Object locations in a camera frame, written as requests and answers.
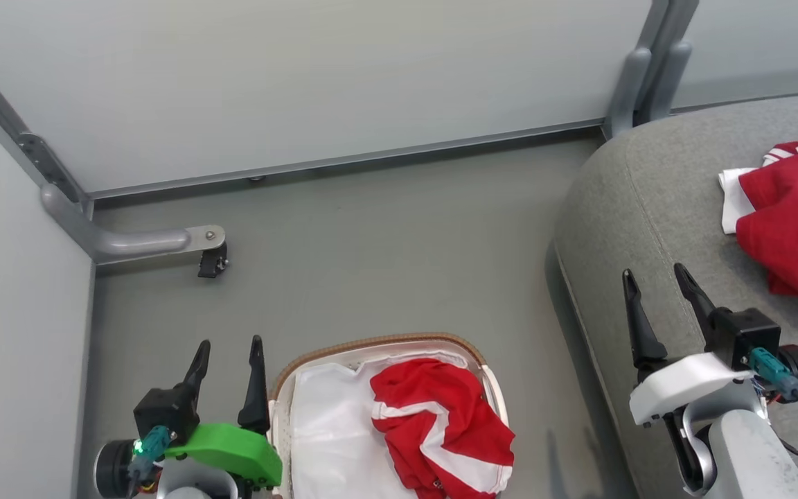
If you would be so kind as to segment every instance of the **basket rim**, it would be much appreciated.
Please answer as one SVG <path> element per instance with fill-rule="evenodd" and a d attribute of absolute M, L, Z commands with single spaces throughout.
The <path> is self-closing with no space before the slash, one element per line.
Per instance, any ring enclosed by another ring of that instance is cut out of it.
<path fill-rule="evenodd" d="M 291 376 L 291 373 L 294 372 L 295 369 L 306 364 L 307 362 L 321 359 L 322 357 L 327 357 L 329 355 L 335 355 L 337 353 L 344 353 L 345 351 L 352 351 L 358 350 L 361 348 L 368 348 L 368 347 L 378 347 L 381 344 L 401 344 L 401 343 L 411 343 L 415 341 L 444 341 L 447 343 L 456 344 L 458 347 L 464 348 L 472 357 L 479 363 L 479 366 L 487 365 L 485 363 L 485 358 L 482 357 L 482 354 L 479 353 L 479 350 L 474 347 L 469 341 L 466 339 L 460 338 L 458 335 L 452 335 L 450 333 L 406 333 L 402 335 L 383 335 L 383 337 L 374 337 L 374 338 L 367 338 L 361 339 L 356 341 L 350 341 L 342 344 L 336 344 L 334 347 L 327 347 L 327 348 L 320 348 L 319 350 L 311 351 L 310 353 L 305 353 L 298 357 L 297 359 L 292 360 L 288 363 L 288 366 L 285 366 L 282 369 L 282 372 L 279 373 L 279 376 L 276 377 L 276 388 L 270 394 L 270 400 L 275 401 L 279 398 L 279 392 L 282 391 L 282 385 L 285 384 L 285 380 L 288 379 L 288 376 Z"/>

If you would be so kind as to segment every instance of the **gray fabric sofa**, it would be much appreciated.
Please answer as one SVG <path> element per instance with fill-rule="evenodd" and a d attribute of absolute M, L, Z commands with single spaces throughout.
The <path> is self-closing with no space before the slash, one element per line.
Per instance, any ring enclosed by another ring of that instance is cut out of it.
<path fill-rule="evenodd" d="M 621 271 L 633 269 L 643 306 L 671 356 L 703 351 L 673 274 L 687 266 L 718 306 L 756 307 L 798 344 L 798 297 L 768 292 L 766 271 L 722 233 L 724 168 L 759 166 L 779 142 L 798 140 L 798 97 L 728 105 L 634 128 L 587 161 L 558 221 L 555 247 L 641 499 L 688 497 L 666 430 L 635 426 L 636 385 Z M 798 447 L 798 405 L 770 406 Z"/>

